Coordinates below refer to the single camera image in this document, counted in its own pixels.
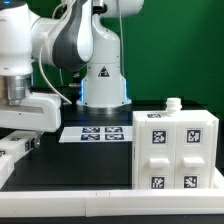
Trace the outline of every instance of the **green wall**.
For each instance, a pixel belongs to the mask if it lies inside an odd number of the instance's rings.
[[[60,1],[27,0],[50,16]],[[125,76],[134,100],[170,96],[196,101],[224,120],[224,1],[145,0],[139,15],[125,18]],[[104,21],[119,33],[118,20]],[[34,65],[36,86],[46,86]],[[54,85],[57,69],[45,66]],[[65,83],[72,75],[63,72]]]

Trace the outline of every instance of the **white cylinder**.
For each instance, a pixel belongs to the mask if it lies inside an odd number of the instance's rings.
[[[27,4],[0,11],[0,75],[32,73],[31,28]]]
[[[179,98],[168,98],[166,105],[166,112],[168,116],[174,116],[182,108],[181,99]]]
[[[144,4],[144,0],[119,0],[122,17],[138,14]],[[118,0],[104,0],[108,11],[103,14],[104,18],[119,17]]]

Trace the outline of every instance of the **robot arm logo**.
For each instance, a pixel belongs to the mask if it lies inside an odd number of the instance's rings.
[[[98,75],[98,77],[110,77],[106,67],[104,66],[100,72],[100,74]]]

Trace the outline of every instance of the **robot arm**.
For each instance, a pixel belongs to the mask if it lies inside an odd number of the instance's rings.
[[[92,57],[92,0],[68,0],[65,18],[39,18],[32,27],[32,55],[38,60],[42,44],[42,62],[79,71]]]
[[[56,131],[61,124],[60,98],[30,93],[31,55],[76,72],[91,58],[92,0],[67,0],[60,20],[40,18],[25,2],[0,1],[0,127]]]

